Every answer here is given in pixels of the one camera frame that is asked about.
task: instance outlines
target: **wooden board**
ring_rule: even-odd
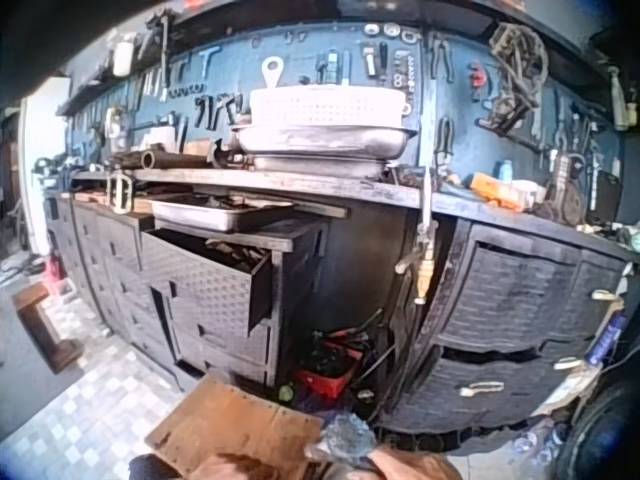
[[[321,421],[254,397],[207,375],[146,438],[167,463],[188,476],[212,455],[247,455],[278,469],[283,480],[304,478],[305,445]]]
[[[75,362],[83,347],[75,339],[60,340],[47,314],[39,307],[49,296],[42,283],[25,288],[12,298],[18,318],[36,349],[55,374]]]

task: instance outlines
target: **red object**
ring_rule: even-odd
[[[479,90],[487,84],[487,72],[480,62],[473,62],[469,67],[471,68],[471,87]]]
[[[54,254],[50,254],[44,261],[44,285],[50,296],[58,296],[56,284],[62,280],[62,268],[60,260]]]
[[[360,363],[360,359],[362,358],[362,352],[343,347],[342,345],[334,342],[324,342],[324,344],[328,347],[345,350],[347,354],[355,360],[353,366],[349,369],[349,371],[341,377],[328,378],[316,373],[309,372],[308,370],[297,369],[293,377],[298,382],[303,383],[314,392],[332,399],[336,399],[340,396],[340,394],[342,394],[345,387],[349,383],[349,380],[351,380],[351,378],[353,377],[353,374],[356,371],[358,364]]]

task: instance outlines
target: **white plastic basket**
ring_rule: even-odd
[[[297,85],[251,92],[253,125],[361,125],[400,128],[405,94],[343,85]]]

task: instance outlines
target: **blue pegboard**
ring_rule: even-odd
[[[432,141],[426,138],[432,133],[424,129],[428,118],[432,117],[432,109],[435,109],[435,122],[442,115],[449,115],[455,123],[455,139],[453,145],[454,156],[451,168],[461,178],[469,178],[475,172],[483,172],[490,175],[496,174],[497,166],[504,160],[513,162],[514,178],[534,180],[544,184],[548,178],[546,165],[539,168],[538,155],[514,142],[500,138],[492,132],[476,126],[479,118],[486,118],[488,110],[484,109],[482,102],[471,101],[471,86],[469,65],[480,62],[493,77],[494,82],[499,81],[495,59],[489,53],[487,45],[471,41],[469,39],[449,35],[447,39],[451,45],[454,63],[454,81],[447,83],[444,75],[439,75],[437,80],[430,80],[427,76],[427,67],[430,60],[428,32],[422,32],[423,40],[413,45],[407,45],[400,38],[389,38],[383,33],[374,37],[364,34],[365,23],[314,23],[298,24],[292,26],[274,27],[257,30],[248,33],[231,35],[217,42],[203,45],[198,49],[186,52],[172,59],[172,62],[189,58],[185,65],[182,81],[175,86],[188,86],[200,83],[202,72],[202,59],[198,53],[212,46],[218,45],[221,51],[211,59],[206,84],[206,94],[216,96],[222,93],[242,94],[245,108],[249,103],[251,90],[265,87],[261,66],[265,58],[277,55],[284,60],[284,70],[278,86],[296,85],[300,77],[305,75],[315,82],[316,61],[320,53],[328,53],[333,49],[339,53],[345,50],[351,52],[351,84],[368,86],[391,86],[393,55],[398,49],[408,50],[416,60],[416,71],[422,72],[416,78],[416,95],[414,97],[413,110],[405,117],[405,127],[416,130],[422,129],[422,133],[409,141],[407,149],[400,161],[407,165],[430,165],[433,160]],[[370,43],[378,47],[380,42],[389,45],[389,67],[385,84],[377,80],[369,79],[365,72],[365,63],[361,54],[363,43]],[[106,105],[115,105],[128,95],[129,104],[133,103],[135,95],[135,78],[112,89],[100,97],[94,104],[102,105],[102,111]],[[426,104],[431,89],[436,91],[435,104]],[[584,102],[573,92],[558,84],[553,79],[547,80],[543,91],[542,125],[546,130],[546,143],[552,143],[556,129],[556,108],[554,101],[554,89],[558,89],[565,98],[565,125],[570,136],[571,112],[569,106],[572,102],[583,104]],[[189,117],[187,141],[201,138],[229,138],[230,128],[223,114],[216,132],[208,132],[203,127],[196,129],[196,108],[194,99],[196,95],[184,98],[168,99],[161,103],[159,98],[144,96],[140,110],[135,114],[135,122],[141,123],[154,120],[156,115],[163,115],[169,111],[175,111]],[[523,137],[529,137],[533,114],[529,113],[523,125],[515,133]],[[601,152],[604,154],[604,170],[611,171],[612,160],[621,155],[620,137],[613,129],[610,122],[601,119],[606,125],[606,130],[597,136]],[[136,132],[134,142],[140,141],[143,131]],[[88,142],[85,132],[75,129],[73,143]]]

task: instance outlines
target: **metal pipe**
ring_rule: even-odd
[[[207,157],[204,155],[185,155],[168,153],[160,150],[147,150],[140,159],[142,168],[207,168]]]

